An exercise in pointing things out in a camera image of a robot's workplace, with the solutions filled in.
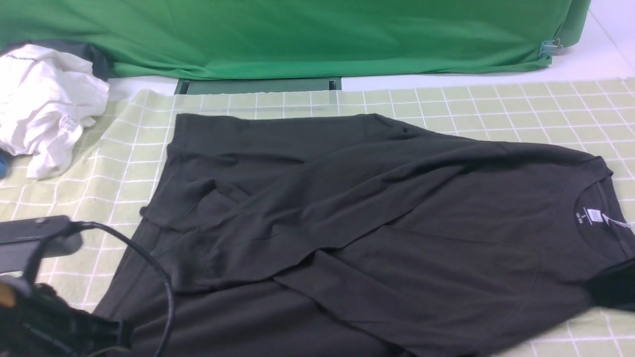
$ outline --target t-shirt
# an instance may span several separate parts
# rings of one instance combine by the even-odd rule
[[[488,356],[635,252],[604,160],[564,147],[179,114],[167,151],[134,236],[178,292],[167,356]],[[150,356],[161,281],[126,251],[97,313]]]

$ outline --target binder clip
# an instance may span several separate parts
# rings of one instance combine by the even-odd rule
[[[542,41],[540,45],[540,52],[538,53],[538,58],[551,57],[553,55],[558,55],[564,50],[564,46],[560,44],[560,39],[546,40]]]

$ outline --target light green mat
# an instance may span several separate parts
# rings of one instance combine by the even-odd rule
[[[635,223],[635,79],[366,92],[259,93],[162,97],[151,91],[110,103],[86,131],[62,177],[25,178],[28,158],[0,181],[0,220],[66,214],[128,236],[159,180],[175,114],[245,119],[377,112],[430,130],[471,138],[543,142],[602,155],[629,223]],[[49,259],[40,280],[74,307],[91,311],[106,291],[124,245],[98,232],[70,257]],[[635,314],[595,310],[506,357],[635,356]]]

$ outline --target crumpled white shirt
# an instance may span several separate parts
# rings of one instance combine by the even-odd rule
[[[84,128],[104,113],[109,85],[92,73],[89,61],[33,44],[0,57],[0,149],[33,155],[30,179],[68,170]]]

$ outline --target power cord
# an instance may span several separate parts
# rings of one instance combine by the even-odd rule
[[[163,330],[163,336],[161,337],[161,344],[157,348],[157,351],[154,353],[154,357],[161,357],[165,347],[168,344],[168,340],[170,339],[170,335],[172,334],[172,328],[174,324],[174,315],[175,315],[175,307],[174,307],[174,291],[172,289],[172,284],[170,283],[170,276],[166,271],[161,267],[159,262],[150,255],[146,250],[144,250],[140,245],[134,242],[132,239],[129,239],[124,234],[120,233],[116,229],[113,229],[105,224],[97,223],[97,222],[73,222],[76,225],[79,231],[86,231],[88,229],[100,229],[106,233],[113,235],[115,238],[121,240],[126,243],[130,248],[139,253],[147,262],[152,266],[152,268],[159,274],[161,279],[163,280],[163,284],[165,286],[165,290],[168,293],[168,319],[165,323],[165,329]]]

